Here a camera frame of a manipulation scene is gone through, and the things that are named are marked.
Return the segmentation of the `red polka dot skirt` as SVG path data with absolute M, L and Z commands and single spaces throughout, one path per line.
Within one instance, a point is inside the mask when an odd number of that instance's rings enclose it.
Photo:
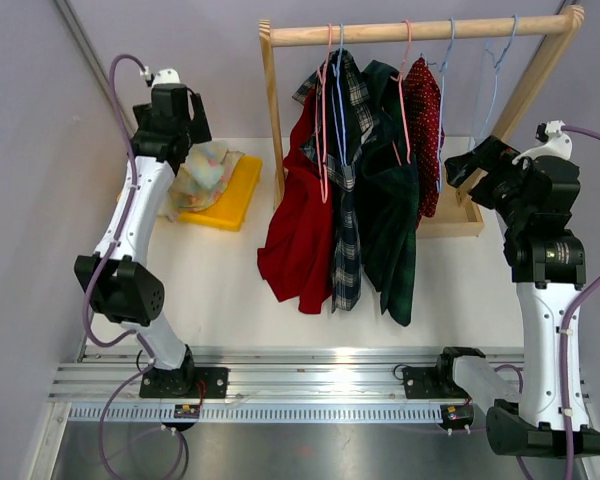
M 435 215 L 440 193 L 436 189 L 439 173 L 436 161 L 440 90 L 425 60 L 416 60 L 403 86 L 411 156 L 416 160 L 419 182 L 418 220 Z

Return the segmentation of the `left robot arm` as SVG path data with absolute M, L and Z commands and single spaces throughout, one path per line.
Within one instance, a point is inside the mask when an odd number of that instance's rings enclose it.
M 151 100 L 133 108 L 138 128 L 114 214 L 93 254 L 80 255 L 74 272 L 84 290 L 86 327 L 94 313 L 136 338 L 148 357 L 145 398 L 185 397 L 197 383 L 190 348 L 163 312 L 165 287 L 147 267 L 151 235 L 191 147 L 211 134 L 199 95 L 181 83 L 154 84 Z

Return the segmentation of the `pastel floral skirt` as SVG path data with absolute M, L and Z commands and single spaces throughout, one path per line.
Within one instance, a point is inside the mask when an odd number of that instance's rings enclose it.
M 200 212 L 214 205 L 243 156 L 223 141 L 195 144 L 180 165 L 158 215 L 175 221 L 182 213 Z

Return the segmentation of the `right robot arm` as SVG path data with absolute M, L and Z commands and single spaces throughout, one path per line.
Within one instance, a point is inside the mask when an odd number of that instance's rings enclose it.
M 478 349 L 447 347 L 432 367 L 405 366 L 409 400 L 469 400 L 486 416 L 497 455 L 536 458 L 600 456 L 600 432 L 589 420 L 579 373 L 575 304 L 586 283 L 585 250 L 568 229 L 580 192 L 572 142 L 541 134 L 519 152 L 495 136 L 445 162 L 447 181 L 485 176 L 471 200 L 505 222 L 504 256 L 520 304 L 524 334 L 523 389 L 516 392 Z

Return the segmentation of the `blue hanger with dotted skirt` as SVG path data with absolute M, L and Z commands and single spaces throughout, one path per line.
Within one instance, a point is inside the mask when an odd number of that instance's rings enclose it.
M 449 19 L 451 37 L 446 48 L 445 56 L 441 62 L 429 62 L 424 53 L 420 54 L 420 57 L 425 60 L 427 67 L 436 67 L 440 74 L 440 101 L 439 101 L 439 117 L 437 127 L 437 143 L 436 143 L 436 161 L 438 167 L 439 177 L 436 181 L 436 189 L 438 193 L 443 191 L 443 161 L 442 161 L 442 147 L 443 147 L 443 122 L 444 122 L 444 102 L 445 102 L 445 89 L 446 89 L 446 74 L 449 67 L 449 59 L 454 46 L 456 38 L 456 21 L 453 17 Z

